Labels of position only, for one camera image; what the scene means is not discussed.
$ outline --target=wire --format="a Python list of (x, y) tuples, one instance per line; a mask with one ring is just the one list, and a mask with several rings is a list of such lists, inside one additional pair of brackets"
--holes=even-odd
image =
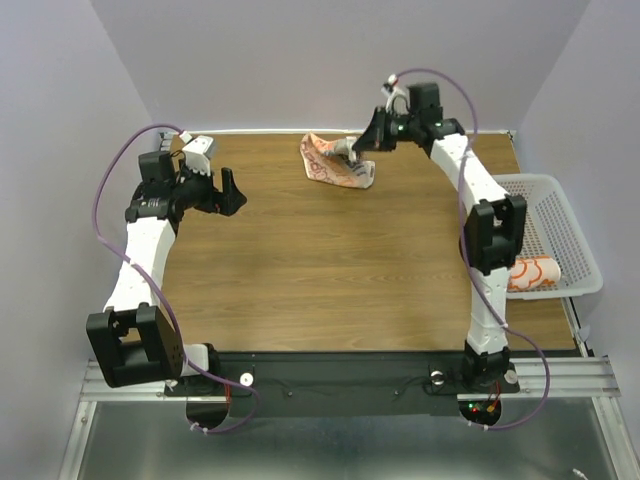
[(471, 283), (473, 284), (473, 287), (476, 289), (483, 303), (487, 306), (487, 308), (489, 309), (493, 317), (496, 319), (498, 324), (504, 329), (506, 333), (519, 337), (525, 340), (527, 343), (529, 343), (533, 347), (533, 349), (536, 351), (538, 356), (540, 357), (540, 360), (542, 360), (542, 366), (544, 367), (544, 375), (545, 375), (544, 392), (542, 393), (542, 398), (540, 399), (540, 402), (530, 413), (528, 413), (521, 419), (516, 420), (512, 423), (508, 423), (506, 425), (488, 426), (488, 425), (473, 424), (473, 425), (478, 425), (480, 428), (483, 428), (485, 430), (494, 430), (494, 431), (509, 430), (511, 428), (523, 425), (524, 423), (531, 420), (540, 412), (540, 410), (542, 410), (545, 403), (547, 402), (547, 399), (549, 398), (549, 389), (551, 387), (551, 370), (549, 369), (549, 362), (547, 361), (547, 358), (545, 357), (542, 349), (535, 343), (535, 341), (532, 338), (525, 335), (524, 333), (521, 333), (509, 328), (506, 320), (502, 318), (500, 313), (498, 313), (498, 311), (491, 304), (487, 296), (484, 294), (484, 291), (480, 286), (478, 279), (473, 274), (471, 270), (471, 265), (469, 264), (467, 242), (464, 235), (464, 224), (467, 220), (467, 210), (464, 206), (464, 201), (463, 201), (464, 199), (463, 189), (464, 189), (464, 169), (467, 165), (467, 159), (469, 158), (469, 153), (471, 152), (471, 148), (475, 143), (476, 138), (478, 137), (478, 116), (476, 114), (476, 108), (473, 102), (471, 101), (471, 98), (469, 97), (467, 92), (462, 88), (462, 86), (458, 82), (456, 82), (453, 78), (451, 78), (450, 76), (442, 72), (439, 72), (438, 70), (434, 70), (431, 68), (410, 68), (408, 70), (404, 70), (398, 73), (396, 77), (400, 79), (401, 77), (404, 77), (405, 75), (409, 75), (412, 73), (426, 73), (429, 75), (435, 75), (436, 77), (442, 78), (443, 80), (448, 82), (452, 87), (454, 87), (458, 92), (460, 92), (460, 94), (464, 97), (465, 101), (467, 102), (467, 105), (469, 106), (469, 110), (471, 111), (471, 119), (473, 121), (473, 134), (471, 138), (469, 138), (469, 141), (467, 142), (467, 147), (465, 148), (464, 153), (462, 154), (462, 158), (460, 160), (460, 174), (458, 175), (458, 189), (457, 189), (458, 190), (458, 220), (460, 224), (459, 225), (460, 226), (460, 246), (461, 246), (460, 250), (462, 252), (462, 259), (464, 260), (464, 265), (467, 269), (467, 273), (469, 274), (469, 278), (471, 279)]
[(151, 288), (151, 291), (156, 295), (156, 297), (158, 298), (158, 301), (162, 304), (162, 306), (167, 311), (167, 314), (169, 315), (169, 319), (171, 320), (171, 324), (173, 325), (173, 330), (175, 331), (176, 335), (178, 336), (178, 339), (179, 339), (179, 342), (180, 342), (180, 347), (182, 348), (182, 353), (184, 355), (184, 363), (186, 365), (190, 366), (192, 369), (194, 369), (200, 375), (202, 375), (202, 376), (204, 376), (204, 377), (206, 377), (206, 378), (208, 378), (210, 380), (213, 380), (215, 382), (221, 383), (221, 384), (226, 385), (228, 387), (240, 388), (242, 390), (250, 392), (253, 395), (255, 403), (253, 405), (252, 410), (249, 412), (249, 414), (246, 417), (242, 418), (240, 421), (234, 423), (233, 425), (229, 425), (228, 427), (217, 428), (217, 429), (207, 429), (207, 428), (204, 428), (204, 427), (200, 427), (199, 425), (197, 425), (195, 423), (191, 424), (191, 428), (192, 429), (201, 431), (204, 434), (226, 433), (226, 432), (230, 432), (230, 431), (235, 430), (238, 427), (244, 425), (245, 423), (247, 423), (249, 420), (251, 420), (255, 416), (256, 412), (258, 411), (258, 408), (260, 408), (260, 403), (261, 403), (260, 394), (254, 388), (248, 387), (246, 385), (242, 385), (242, 384), (237, 383), (237, 382), (233, 382), (231, 380), (227, 380), (226, 378), (222, 378), (222, 377), (219, 377), (217, 375), (213, 375), (212, 373), (207, 372), (206, 370), (200, 368), (198, 365), (196, 365), (195, 363), (193, 363), (189, 359), (189, 357), (187, 356), (187, 353), (184, 351), (184, 343), (183, 343), (183, 339), (182, 339), (182, 332), (180, 331), (180, 325), (178, 324), (178, 319), (176, 318), (176, 315), (175, 315), (175, 313), (173, 311), (173, 308), (171, 308), (171, 304), (169, 303), (167, 298), (162, 293), (162, 290), (160, 289), (158, 284), (153, 280), (153, 278), (151, 278), (151, 276), (147, 272), (144, 271), (144, 269), (142, 267), (140, 267), (137, 263), (135, 263), (135, 261), (133, 261), (125, 252), (123, 252), (118, 247), (116, 247), (113, 243), (111, 243), (109, 240), (104, 238), (102, 236), (102, 233), (100, 232), (100, 227), (98, 226), (98, 206), (100, 204), (100, 198), (102, 197), (102, 192), (103, 192), (104, 187), (105, 187), (105, 185), (107, 183), (107, 180), (109, 179), (111, 173), (113, 172), (113, 169), (115, 168), (117, 163), (120, 161), (120, 158), (122, 158), (122, 155), (124, 154), (124, 152), (129, 148), (129, 146), (131, 146), (131, 144), (140, 135), (142, 135), (145, 132), (148, 132), (149, 130), (155, 130), (157, 128), (168, 128), (170, 130), (175, 130), (178, 133), (182, 133), (183, 132), (183, 130), (179, 129), (175, 125), (165, 124), (165, 123), (155, 123), (155, 124), (146, 126), (144, 128), (141, 128), (140, 130), (135, 132), (133, 135), (131, 135), (131, 137), (129, 137), (129, 139), (120, 148), (118, 153), (116, 153), (116, 155), (113, 157), (113, 160), (111, 160), (111, 163), (107, 167), (107, 170), (104, 172), (104, 175), (102, 176), (102, 179), (100, 180), (100, 183), (98, 184), (98, 189), (97, 189), (96, 195), (95, 195), (95, 197), (93, 199), (93, 207), (91, 209), (91, 223), (93, 225), (93, 231), (95, 232), (96, 237), (98, 238), (98, 241), (102, 245), (107, 247), (107, 249), (109, 249), (114, 255), (119, 257), (123, 262), (126, 262), (131, 268), (133, 268), (136, 272), (138, 272), (138, 274), (144, 279), (144, 281), (147, 282), (147, 284), (149, 285), (149, 288)]

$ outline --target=orange and white patterned cloth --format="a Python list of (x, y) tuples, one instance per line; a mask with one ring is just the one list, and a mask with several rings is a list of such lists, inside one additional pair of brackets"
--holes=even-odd
[(555, 285), (562, 272), (560, 265), (546, 255), (532, 258), (518, 258), (509, 271), (510, 292), (523, 292), (537, 287)]
[(369, 188), (376, 172), (375, 162), (364, 160), (353, 151), (356, 137), (323, 140), (307, 133), (300, 143), (300, 154), (307, 178), (348, 188)]

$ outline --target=white basket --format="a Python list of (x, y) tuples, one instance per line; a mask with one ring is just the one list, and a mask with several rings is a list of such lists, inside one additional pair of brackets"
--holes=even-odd
[(508, 292), (507, 298), (577, 297), (602, 288), (602, 275), (558, 181), (549, 175), (496, 175), (509, 193), (527, 200), (524, 242), (519, 257), (549, 255), (562, 270), (560, 281), (526, 292)]

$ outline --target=white wall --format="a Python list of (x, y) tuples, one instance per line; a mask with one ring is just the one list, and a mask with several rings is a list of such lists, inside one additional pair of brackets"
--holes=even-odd
[[(364, 128), (394, 71), (437, 68), (514, 128), (587, 0), (92, 0), (156, 121)], [(460, 97), (443, 104), (465, 125)]]
[(604, 276), (579, 298), (640, 451), (640, 3), (592, 0), (516, 137), (521, 166), (563, 185)]
[[(57, 478), (86, 317), (117, 271), (91, 231), (92, 195), (150, 118), (88, 0), (7, 4), (0, 44), (0, 478)], [(102, 211), (120, 241), (138, 176), (128, 161)]]

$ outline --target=wooden table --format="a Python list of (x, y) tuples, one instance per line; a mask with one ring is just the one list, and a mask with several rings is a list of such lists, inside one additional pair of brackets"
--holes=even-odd
[[(370, 154), (369, 190), (308, 180), (301, 135), (217, 136), (213, 167), (249, 201), (225, 218), (189, 211), (164, 290), (188, 343), (219, 350), (460, 349), (470, 283), (456, 193), (413, 145)], [(505, 135), (481, 135), (493, 174), (518, 171)], [(559, 300), (508, 302), (507, 319), (546, 349), (573, 348)], [(518, 338), (514, 349), (530, 348)]]

